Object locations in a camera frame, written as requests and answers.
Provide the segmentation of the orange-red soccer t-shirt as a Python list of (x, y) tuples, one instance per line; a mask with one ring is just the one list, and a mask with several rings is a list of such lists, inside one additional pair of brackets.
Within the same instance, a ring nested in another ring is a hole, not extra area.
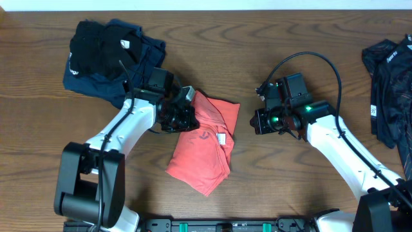
[(208, 196), (230, 174), (240, 104), (197, 91), (192, 106), (200, 127), (180, 134), (165, 172)]

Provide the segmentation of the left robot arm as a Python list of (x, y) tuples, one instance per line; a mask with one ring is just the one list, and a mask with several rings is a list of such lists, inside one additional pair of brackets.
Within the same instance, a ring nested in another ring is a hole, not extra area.
[(123, 87), (125, 101), (113, 120), (84, 144), (70, 142), (62, 151), (54, 212), (78, 220), (79, 231), (137, 231), (140, 217), (124, 204), (127, 156), (155, 124), (167, 133), (200, 126), (191, 105), (194, 88), (171, 72), (155, 68), (137, 88), (127, 76)]

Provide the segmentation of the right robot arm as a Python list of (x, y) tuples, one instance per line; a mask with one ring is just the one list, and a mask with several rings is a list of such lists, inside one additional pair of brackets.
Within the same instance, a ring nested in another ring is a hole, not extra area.
[(329, 209), (295, 231), (411, 231), (411, 181), (385, 167), (350, 132), (328, 101), (314, 101), (300, 73), (256, 88), (265, 103), (250, 125), (257, 135), (290, 134), (321, 152), (347, 183), (355, 213)]

